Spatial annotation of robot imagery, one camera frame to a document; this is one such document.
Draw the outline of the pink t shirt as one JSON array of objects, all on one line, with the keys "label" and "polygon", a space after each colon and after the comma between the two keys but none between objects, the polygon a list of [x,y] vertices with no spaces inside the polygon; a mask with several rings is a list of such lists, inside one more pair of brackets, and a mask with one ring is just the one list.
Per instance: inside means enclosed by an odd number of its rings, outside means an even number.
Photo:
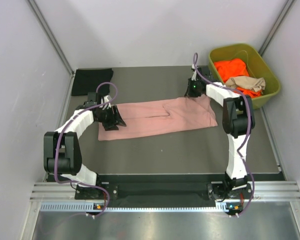
[{"label": "pink t shirt", "polygon": [[134,139],[168,133],[216,127],[216,115],[210,105],[210,98],[202,95],[196,98],[121,103],[117,105],[126,123],[118,130],[98,130],[99,141]]}]

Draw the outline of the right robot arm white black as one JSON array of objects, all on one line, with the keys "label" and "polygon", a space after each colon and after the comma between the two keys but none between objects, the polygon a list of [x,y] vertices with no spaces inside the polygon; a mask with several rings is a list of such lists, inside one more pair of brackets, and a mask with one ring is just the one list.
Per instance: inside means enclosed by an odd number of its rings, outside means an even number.
[{"label": "right robot arm white black", "polygon": [[255,126],[252,100],[248,95],[243,96],[220,82],[207,79],[206,69],[191,66],[193,75],[188,79],[185,96],[207,95],[222,106],[222,127],[228,137],[228,165],[221,198],[235,198],[248,186],[247,146]]}]

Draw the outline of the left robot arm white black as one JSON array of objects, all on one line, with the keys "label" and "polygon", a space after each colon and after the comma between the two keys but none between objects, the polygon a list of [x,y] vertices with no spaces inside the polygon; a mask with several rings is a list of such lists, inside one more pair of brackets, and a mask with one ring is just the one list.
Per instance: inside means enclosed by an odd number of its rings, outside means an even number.
[{"label": "left robot arm white black", "polygon": [[63,126],[43,137],[44,170],[86,187],[87,194],[95,199],[103,194],[104,187],[98,174],[83,164],[79,138],[94,123],[100,123],[105,131],[117,131],[119,127],[127,126],[118,107],[111,101],[109,95],[88,93],[87,101],[75,109]]}]

